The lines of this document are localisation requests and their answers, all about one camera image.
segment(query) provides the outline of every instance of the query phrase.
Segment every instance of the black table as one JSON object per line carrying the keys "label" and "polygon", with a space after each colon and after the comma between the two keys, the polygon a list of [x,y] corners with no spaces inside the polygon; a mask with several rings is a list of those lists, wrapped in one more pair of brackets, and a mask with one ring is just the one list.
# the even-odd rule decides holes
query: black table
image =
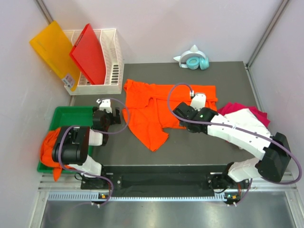
{"label": "black table", "polygon": [[[228,102],[256,105],[243,62],[212,62],[205,71],[179,68],[177,63],[126,64],[123,79],[123,83],[127,79],[133,79],[149,84],[172,85],[186,82],[193,85],[215,85],[217,108]],[[120,95],[76,96],[74,105],[97,105],[96,100],[102,97],[125,101],[125,91]],[[124,124],[111,126],[110,131],[117,131],[123,126]],[[110,135],[106,146],[95,147],[93,158],[103,165],[224,165],[253,157],[222,139],[203,133],[164,130],[169,133],[169,138],[156,152],[148,150],[127,128],[120,134]]]}

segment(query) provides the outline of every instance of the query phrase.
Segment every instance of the orange cloth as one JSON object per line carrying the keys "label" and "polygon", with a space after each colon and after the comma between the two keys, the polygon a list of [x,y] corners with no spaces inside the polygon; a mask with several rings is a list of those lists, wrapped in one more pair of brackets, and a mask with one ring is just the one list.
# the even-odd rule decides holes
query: orange cloth
{"label": "orange cloth", "polygon": [[40,161],[42,164],[53,167],[53,177],[54,181],[57,181],[61,175],[62,168],[58,162],[54,162],[52,159],[52,151],[59,135],[60,128],[57,128],[54,131],[49,131],[47,136],[45,137],[41,149],[40,149]]}
{"label": "orange cloth", "polygon": [[[124,84],[126,91],[126,106],[130,111],[129,128],[131,132],[150,150],[156,151],[165,143],[169,134],[162,129],[179,128],[179,120],[175,118],[167,107],[167,97],[173,85],[156,85],[135,82],[128,79]],[[217,110],[215,86],[191,85],[195,93],[204,93],[207,97],[206,107]],[[173,110],[181,102],[190,105],[189,88],[182,85],[175,88],[170,98]],[[123,109],[123,117],[127,121],[127,111]]]}

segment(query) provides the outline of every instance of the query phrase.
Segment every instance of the red folder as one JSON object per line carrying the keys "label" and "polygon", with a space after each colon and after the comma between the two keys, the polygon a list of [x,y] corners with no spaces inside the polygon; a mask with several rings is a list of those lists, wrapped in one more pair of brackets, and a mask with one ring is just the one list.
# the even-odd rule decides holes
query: red folder
{"label": "red folder", "polygon": [[87,24],[75,42],[70,56],[92,85],[105,83],[105,59],[98,38]]}

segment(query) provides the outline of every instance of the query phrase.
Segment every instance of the metal floor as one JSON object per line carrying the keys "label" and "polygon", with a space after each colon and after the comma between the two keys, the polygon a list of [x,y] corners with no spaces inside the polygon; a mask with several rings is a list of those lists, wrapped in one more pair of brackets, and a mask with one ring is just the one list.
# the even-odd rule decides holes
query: metal floor
{"label": "metal floor", "polygon": [[81,205],[70,210],[77,204],[47,202],[41,228],[296,227],[284,192],[250,192],[236,208],[215,202],[110,202],[100,209]]}

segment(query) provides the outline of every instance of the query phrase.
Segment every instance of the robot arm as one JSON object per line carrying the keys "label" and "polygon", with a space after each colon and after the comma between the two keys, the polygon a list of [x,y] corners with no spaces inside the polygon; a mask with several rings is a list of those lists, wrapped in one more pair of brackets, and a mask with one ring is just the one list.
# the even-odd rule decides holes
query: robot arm
{"label": "robot arm", "polygon": [[[115,115],[113,114],[111,102],[109,99],[97,100],[99,107],[93,108],[93,126],[94,130],[107,132],[109,126],[112,124],[120,124],[119,109],[115,109]],[[61,127],[57,141],[53,147],[52,159],[58,162],[59,145],[65,131],[69,126]],[[102,165],[94,161],[88,155],[89,146],[104,146],[106,145],[109,135],[95,132],[90,129],[89,126],[80,126],[72,128],[65,138],[61,160],[64,164],[69,165],[84,173],[90,173],[94,175],[100,175],[102,171]]]}
{"label": "robot arm", "polygon": [[[243,148],[255,156],[255,158],[243,162],[230,163],[228,167],[228,176],[235,182],[255,177],[264,177],[269,181],[280,182],[289,164],[290,156],[265,139],[237,130],[236,127],[241,127],[245,130],[251,131],[248,128],[233,123],[216,111],[205,108],[205,101],[206,97],[204,95],[195,95],[191,105],[180,103],[173,112],[179,117],[187,120],[234,126],[233,128],[229,128],[218,125],[180,122],[180,124],[185,126],[189,132],[203,132],[205,134],[221,138]],[[275,136],[271,136],[269,134],[257,133],[264,137],[273,139],[285,148],[289,149],[287,138],[283,134],[277,133]]]}

